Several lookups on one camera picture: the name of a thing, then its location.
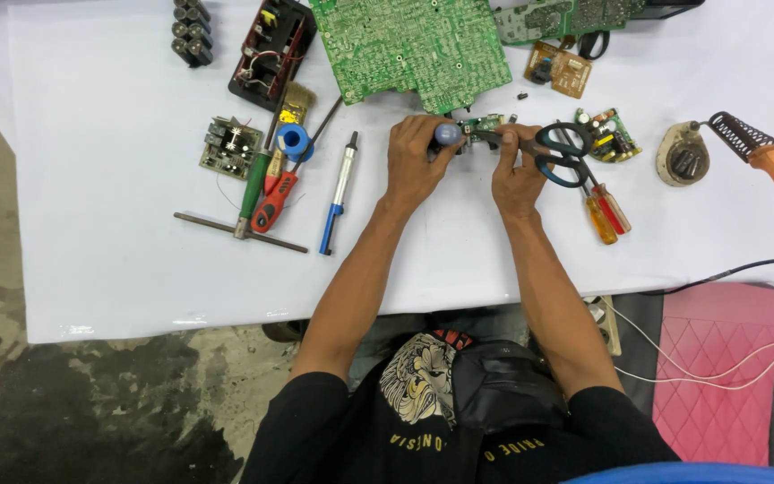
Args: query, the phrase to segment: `blue object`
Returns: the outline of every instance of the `blue object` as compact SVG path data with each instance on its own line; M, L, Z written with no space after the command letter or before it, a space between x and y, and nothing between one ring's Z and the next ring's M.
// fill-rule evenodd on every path
M332 252L330 250L330 236L333 235L333 224L336 221L336 217L342 215L342 212L344 212L345 209L342 208L342 205L337 205L335 203L330 204L330 209L328 210L328 222L324 224L324 235L322 236L322 246L318 249L319 254L323 254L325 256L329 256Z
M462 140L462 128L448 122L435 128L435 141L448 147Z
M310 136L306 133L303 126L294 122L282 125L277 130L275 139L279 150L285 154L285 158L293 163L309 160L312 157L312 153L316 150L315 147L310 147L306 156L301 160L301 155L304 153L306 146L310 142Z
M618 467L563 484L774 484L774 467L662 462Z

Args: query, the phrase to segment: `red screwdriver handle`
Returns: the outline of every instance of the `red screwdriver handle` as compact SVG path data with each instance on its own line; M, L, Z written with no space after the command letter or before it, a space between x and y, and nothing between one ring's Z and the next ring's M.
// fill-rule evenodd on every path
M262 200L262 204L255 210L255 214L249 222L249 226L255 232L265 233L270 230L276 219L282 214L285 198L292 192L295 183L297 183L297 175L291 171L283 171L274 191Z

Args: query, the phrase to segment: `brown circuit board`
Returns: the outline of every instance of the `brown circuit board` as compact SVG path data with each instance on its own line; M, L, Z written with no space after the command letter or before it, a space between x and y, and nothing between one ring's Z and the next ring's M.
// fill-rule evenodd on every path
M531 79L531 72L545 59L551 59L551 88L575 99L581 99L593 62L572 52L558 49L545 42L533 44L531 58L525 68L525 79Z

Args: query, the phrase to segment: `white tablecloth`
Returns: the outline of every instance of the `white tablecloth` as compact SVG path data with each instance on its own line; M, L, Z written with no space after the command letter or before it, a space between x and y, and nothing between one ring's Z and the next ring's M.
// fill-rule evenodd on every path
M0 86L13 85L29 342L310 316L386 187L389 127L421 112L415 94L394 92L340 108L315 159L299 173L293 205L271 231L309 254L174 219L173 212L184 211L233 224L237 209L217 183L235 203L244 184L199 168L202 138L212 116L252 118L252 126L265 129L271 113L226 90L258 2L208 4L216 18L215 60L194 70L169 50L170 4L9 8L11 82L0 79ZM579 107L616 107L644 148L623 164L590 162L634 226L616 245L598 241L578 190L550 183L537 204L582 294L668 288L774 258L774 185L715 135L704 133L712 166L700 183L669 187L654 167L670 125L720 110L774 135L774 0L748 9L713 0L666 21L630 22L612 35L582 100L523 80L528 51L506 51L515 80L479 95L468 117L515 113L522 123L547 124ZM338 96L319 39L297 81L318 94L307 122L313 126ZM530 97L517 101L523 91ZM0 111L6 132L10 119L6 108ZM325 257L317 248L352 130L360 131L360 153L335 229L335 255ZM495 162L484 145L453 160L403 234L382 314L519 300L490 194ZM774 265L728 280L774 285Z

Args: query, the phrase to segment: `pink cushion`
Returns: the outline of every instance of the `pink cushion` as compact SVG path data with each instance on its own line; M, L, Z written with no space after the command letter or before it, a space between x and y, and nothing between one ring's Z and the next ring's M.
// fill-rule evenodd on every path
M774 342L774 290L709 283L665 297L659 346L694 375L727 371L753 350ZM735 387L774 359L774 346L735 371L710 380ZM686 376L659 355L657 379ZM653 421L687 462L767 465L774 366L753 385L723 390L674 381L656 383Z

